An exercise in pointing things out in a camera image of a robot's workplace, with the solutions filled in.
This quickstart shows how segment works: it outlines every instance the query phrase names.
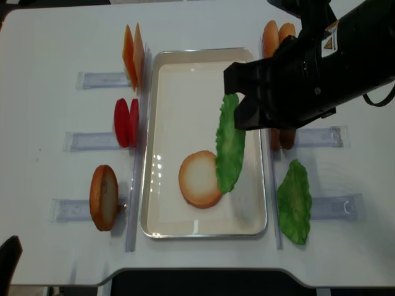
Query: black cable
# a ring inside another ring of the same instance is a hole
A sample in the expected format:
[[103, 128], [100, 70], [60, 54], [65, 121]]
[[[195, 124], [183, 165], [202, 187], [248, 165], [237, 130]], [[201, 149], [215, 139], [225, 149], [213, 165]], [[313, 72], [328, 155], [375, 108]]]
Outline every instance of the black cable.
[[380, 103], [373, 103], [369, 96], [367, 94], [364, 94], [364, 99], [365, 102], [368, 103], [371, 106], [375, 106], [375, 107], [384, 107], [386, 105], [388, 105], [395, 97], [395, 86], [393, 87], [393, 90], [389, 93], [389, 95], [382, 100]]

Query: orange cheese slice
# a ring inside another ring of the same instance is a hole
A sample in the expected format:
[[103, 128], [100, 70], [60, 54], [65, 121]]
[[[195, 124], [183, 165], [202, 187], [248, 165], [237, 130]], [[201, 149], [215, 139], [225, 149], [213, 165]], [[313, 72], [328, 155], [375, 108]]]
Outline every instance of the orange cheese slice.
[[135, 51], [133, 49], [133, 37], [131, 35], [129, 25], [127, 25], [125, 30], [125, 37], [123, 39], [122, 58], [123, 58], [123, 62], [125, 63], [126, 70], [128, 72], [129, 79], [131, 81], [131, 87], [133, 88], [134, 91], [136, 91], [137, 76], [136, 76], [136, 68], [133, 63], [134, 53]]
[[140, 26], [137, 23], [136, 33], [135, 33], [135, 44], [134, 44], [134, 53], [133, 53], [133, 63], [136, 68], [136, 75], [138, 80], [138, 85], [140, 89], [143, 89], [143, 70], [144, 70], [144, 46], [143, 40], [141, 39]]

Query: bun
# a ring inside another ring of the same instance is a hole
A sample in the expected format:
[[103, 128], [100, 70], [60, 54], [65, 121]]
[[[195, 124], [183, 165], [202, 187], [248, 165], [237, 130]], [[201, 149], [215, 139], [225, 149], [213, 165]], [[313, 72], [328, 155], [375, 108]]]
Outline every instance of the bun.
[[217, 187], [216, 156], [210, 151], [199, 151], [186, 157], [178, 173], [184, 199], [197, 208], [209, 208], [222, 196]]
[[286, 150], [292, 149], [295, 144], [296, 129], [281, 129], [280, 144]]
[[296, 36], [295, 26], [292, 23], [285, 23], [280, 30], [278, 31], [278, 40], [281, 42], [284, 41], [289, 35]]
[[[292, 23], [285, 23], [278, 31], [278, 39], [281, 42], [289, 35], [296, 35], [295, 26]], [[290, 150], [295, 143], [296, 129], [281, 129], [278, 140], [282, 148]]]
[[101, 165], [93, 173], [89, 208], [97, 229], [108, 231], [114, 225], [118, 207], [118, 182], [108, 165]]
[[280, 150], [280, 130], [276, 128], [270, 129], [270, 147], [276, 152]]
[[272, 57], [279, 45], [278, 28], [274, 20], [271, 20], [267, 23], [262, 41], [264, 49], [264, 59]]

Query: tray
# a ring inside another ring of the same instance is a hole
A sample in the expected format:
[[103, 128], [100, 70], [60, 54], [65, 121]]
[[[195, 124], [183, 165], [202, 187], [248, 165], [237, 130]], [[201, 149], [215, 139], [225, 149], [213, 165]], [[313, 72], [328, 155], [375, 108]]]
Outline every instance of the tray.
[[250, 61], [252, 54], [243, 48], [162, 52], [155, 58], [140, 209], [147, 236], [255, 236], [265, 229], [260, 131], [247, 133], [239, 181], [217, 205], [194, 208], [185, 202], [178, 184], [178, 171], [188, 155], [200, 150], [216, 154], [224, 69]]

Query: tray rim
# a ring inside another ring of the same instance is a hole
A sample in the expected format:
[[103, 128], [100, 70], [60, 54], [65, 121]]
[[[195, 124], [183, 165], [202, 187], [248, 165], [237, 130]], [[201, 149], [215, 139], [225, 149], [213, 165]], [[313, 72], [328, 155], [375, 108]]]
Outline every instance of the tray rim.
[[[241, 49], [244, 51], [247, 51], [248, 53], [251, 54], [252, 56], [252, 61], [255, 61], [254, 55], [253, 53], [245, 48], [245, 47], [227, 47], [227, 48], [215, 48], [215, 49], [185, 49], [185, 50], [179, 50], [179, 51], [161, 51], [160, 53], [158, 53], [152, 63], [152, 68], [151, 68], [151, 87], [150, 87], [150, 92], [149, 92], [149, 106], [148, 106], [148, 110], [147, 113], [151, 115], [151, 107], [152, 107], [152, 94], [153, 94], [153, 86], [154, 83], [152, 83], [152, 79], [154, 76], [154, 67], [155, 64], [158, 60], [158, 58], [160, 58], [162, 55], [164, 54], [177, 54], [177, 53], [186, 53], [186, 52], [190, 52], [190, 53], [194, 53], [194, 52], [205, 52], [205, 51], [226, 51], [226, 50], [235, 50], [235, 49]], [[149, 127], [149, 122], [151, 121], [151, 116], [149, 116], [148, 118], [148, 127]], [[147, 145], [148, 145], [148, 139], [149, 139], [149, 133], [150, 130], [148, 128], [147, 130]], [[265, 207], [265, 221], [263, 223], [263, 227], [260, 231], [258, 231], [257, 233], [254, 234], [151, 234], [147, 231], [145, 231], [145, 229], [143, 228], [143, 215], [142, 215], [142, 211], [143, 211], [143, 199], [144, 199], [144, 184], [145, 184], [145, 174], [146, 174], [146, 164], [147, 164], [147, 149], [148, 147], [146, 146], [145, 148], [145, 152], [144, 152], [144, 165], [143, 165], [143, 175], [142, 175], [142, 180], [141, 180], [141, 188], [140, 188], [140, 205], [139, 205], [139, 212], [138, 212], [138, 216], [139, 216], [139, 222], [140, 222], [140, 228], [142, 230], [142, 232], [149, 237], [150, 239], [194, 239], [194, 238], [208, 238], [208, 239], [225, 239], [225, 238], [251, 238], [251, 237], [257, 237], [260, 236], [261, 234], [263, 234], [267, 228], [267, 222], [268, 222], [268, 211], [267, 211], [267, 200], [266, 200], [266, 190], [265, 190], [265, 172], [264, 172], [264, 156], [263, 156], [263, 150], [262, 150], [262, 130], [258, 130], [258, 134], [259, 134], [259, 157], [260, 157], [260, 173], [262, 176], [262, 191], [263, 191], [263, 203], [264, 203], [264, 207]]]

